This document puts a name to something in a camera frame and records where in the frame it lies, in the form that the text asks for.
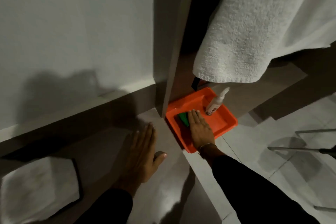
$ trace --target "spray bottle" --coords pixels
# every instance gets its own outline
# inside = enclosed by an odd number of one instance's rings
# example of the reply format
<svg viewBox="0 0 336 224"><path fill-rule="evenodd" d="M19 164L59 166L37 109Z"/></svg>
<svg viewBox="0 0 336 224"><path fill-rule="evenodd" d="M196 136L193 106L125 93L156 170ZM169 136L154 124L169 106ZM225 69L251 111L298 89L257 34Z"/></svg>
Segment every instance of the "spray bottle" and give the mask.
<svg viewBox="0 0 336 224"><path fill-rule="evenodd" d="M229 89L230 87L225 88L219 96L214 97L212 99L212 101L209 103L209 105L205 109L205 113L207 115L212 115L221 106L223 99L225 97L225 94L228 93Z"/></svg>

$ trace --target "orange plastic tray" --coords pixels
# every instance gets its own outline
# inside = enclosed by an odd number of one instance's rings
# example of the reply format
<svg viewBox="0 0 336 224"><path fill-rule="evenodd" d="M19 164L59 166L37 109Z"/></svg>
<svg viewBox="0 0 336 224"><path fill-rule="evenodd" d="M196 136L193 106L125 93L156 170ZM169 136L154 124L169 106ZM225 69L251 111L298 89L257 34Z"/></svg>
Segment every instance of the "orange plastic tray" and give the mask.
<svg viewBox="0 0 336 224"><path fill-rule="evenodd" d="M168 105L166 122L175 137L180 140L185 150L189 153L194 153L196 149L191 141L190 128L186 127L179 119L177 116L179 113L192 109L200 110L202 116L212 128L215 139L238 125L237 119L223 104L211 116L205 114L205 108L216 96L211 88L206 87Z"/></svg>

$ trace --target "person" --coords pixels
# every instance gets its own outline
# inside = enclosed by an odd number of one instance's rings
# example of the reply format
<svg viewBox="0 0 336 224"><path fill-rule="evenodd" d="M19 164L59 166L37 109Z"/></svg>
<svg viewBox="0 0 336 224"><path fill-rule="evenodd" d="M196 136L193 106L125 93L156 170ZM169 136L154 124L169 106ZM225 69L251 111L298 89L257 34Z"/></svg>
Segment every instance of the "person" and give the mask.
<svg viewBox="0 0 336 224"><path fill-rule="evenodd" d="M194 147L212 168L213 176L242 224L318 223L270 181L221 152L215 145L211 128L199 111L189 111L188 120ZM141 133L133 133L132 138L123 174L82 214L76 224L127 222L137 189L150 179L167 157L162 153L153 160L157 131L152 123Z"/></svg>

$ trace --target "bottle label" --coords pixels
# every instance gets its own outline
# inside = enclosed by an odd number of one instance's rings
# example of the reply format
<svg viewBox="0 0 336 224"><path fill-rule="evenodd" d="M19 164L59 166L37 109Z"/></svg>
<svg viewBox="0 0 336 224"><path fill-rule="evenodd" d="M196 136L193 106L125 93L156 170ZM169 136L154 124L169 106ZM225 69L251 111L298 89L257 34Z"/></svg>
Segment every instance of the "bottle label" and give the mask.
<svg viewBox="0 0 336 224"><path fill-rule="evenodd" d="M218 107L220 107L220 105L212 105L208 110L206 110L205 114L212 115L218 109Z"/></svg>

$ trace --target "bracelet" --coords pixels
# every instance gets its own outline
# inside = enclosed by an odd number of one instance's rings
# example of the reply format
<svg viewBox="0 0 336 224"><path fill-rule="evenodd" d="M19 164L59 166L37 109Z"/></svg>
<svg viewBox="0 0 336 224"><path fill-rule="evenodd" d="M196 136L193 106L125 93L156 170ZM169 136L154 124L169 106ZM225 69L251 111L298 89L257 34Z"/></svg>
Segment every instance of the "bracelet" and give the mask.
<svg viewBox="0 0 336 224"><path fill-rule="evenodd" d="M202 150L202 148L204 147L204 146L207 146L207 145L209 145L209 144L212 144L212 145L214 145L214 146L216 146L214 143L207 143L207 144L204 144L204 145L202 145L201 147L199 147L197 150L198 150L198 152L199 152L199 154L201 155L201 157L204 159L204 157L202 156L202 154L201 154L201 150Z"/></svg>

